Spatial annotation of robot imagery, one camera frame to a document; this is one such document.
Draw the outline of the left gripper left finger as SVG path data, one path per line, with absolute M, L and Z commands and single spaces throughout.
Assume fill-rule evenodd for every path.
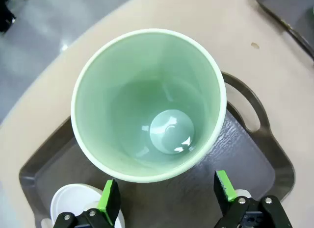
M 101 191 L 87 184 L 68 184 L 52 198 L 52 223 L 55 228 L 120 228 L 121 195 L 114 179 Z

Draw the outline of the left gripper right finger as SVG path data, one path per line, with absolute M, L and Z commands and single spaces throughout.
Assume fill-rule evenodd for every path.
M 268 195 L 259 201 L 247 190 L 235 190 L 224 170 L 214 174 L 214 192 L 222 212 L 216 228 L 291 228 L 281 202 Z

